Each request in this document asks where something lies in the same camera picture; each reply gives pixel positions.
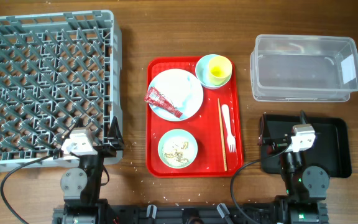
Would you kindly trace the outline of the red snack wrapper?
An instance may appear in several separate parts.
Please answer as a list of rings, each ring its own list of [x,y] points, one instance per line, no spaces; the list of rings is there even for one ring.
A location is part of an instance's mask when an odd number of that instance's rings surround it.
[[[174,105],[159,92],[155,87],[151,87],[145,95],[144,101],[148,104],[157,106],[161,109],[168,111],[173,114],[175,117],[180,118],[182,112],[174,107]]]

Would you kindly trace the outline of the light blue rice bowl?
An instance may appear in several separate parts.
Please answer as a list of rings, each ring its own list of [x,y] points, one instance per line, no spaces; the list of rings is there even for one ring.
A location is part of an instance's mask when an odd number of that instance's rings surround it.
[[[195,161],[198,143],[188,131],[172,129],[160,138],[157,150],[160,160],[166,166],[183,169]]]

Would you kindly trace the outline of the leftover rice and food scraps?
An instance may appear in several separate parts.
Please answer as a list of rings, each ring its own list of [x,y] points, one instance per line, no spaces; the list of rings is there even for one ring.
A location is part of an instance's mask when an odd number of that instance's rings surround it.
[[[196,155],[194,144],[184,137],[172,137],[162,146],[162,157],[172,167],[185,167]]]

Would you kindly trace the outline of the yellow plastic cup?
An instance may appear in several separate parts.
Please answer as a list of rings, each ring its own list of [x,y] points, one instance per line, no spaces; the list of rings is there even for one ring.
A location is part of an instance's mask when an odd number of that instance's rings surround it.
[[[212,85],[223,85],[232,75],[232,63],[226,57],[214,56],[208,62],[207,74]]]

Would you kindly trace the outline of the light blue round plate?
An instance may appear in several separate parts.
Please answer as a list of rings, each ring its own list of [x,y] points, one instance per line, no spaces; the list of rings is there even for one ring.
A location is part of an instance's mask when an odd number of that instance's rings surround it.
[[[155,115],[167,121],[184,121],[195,115],[203,103],[204,92],[200,81],[186,70],[173,68],[160,72],[149,83],[148,89],[152,87],[166,96],[175,109],[182,112],[177,118],[165,109],[149,105]]]

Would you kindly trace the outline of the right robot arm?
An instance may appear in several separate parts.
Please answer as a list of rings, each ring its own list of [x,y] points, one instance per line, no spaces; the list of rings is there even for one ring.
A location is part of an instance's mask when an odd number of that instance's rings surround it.
[[[263,115],[260,121],[260,146],[267,146],[269,159],[280,159],[280,174],[287,190],[286,195],[275,197],[269,208],[267,223],[329,222],[328,208],[323,200],[329,187],[329,175],[320,166],[308,166],[302,152],[311,149],[316,139],[314,127],[300,114],[300,124],[289,133],[273,138]]]

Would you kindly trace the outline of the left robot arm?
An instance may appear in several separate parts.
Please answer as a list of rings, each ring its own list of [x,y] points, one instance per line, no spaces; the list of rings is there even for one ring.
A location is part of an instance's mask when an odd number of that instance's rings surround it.
[[[119,223],[119,217],[106,199],[100,199],[104,159],[116,157],[124,149],[117,118],[111,121],[108,138],[111,145],[95,146],[89,128],[75,126],[63,140],[62,151],[79,158],[75,168],[67,170],[60,180],[65,202],[63,209],[53,211],[53,223]]]

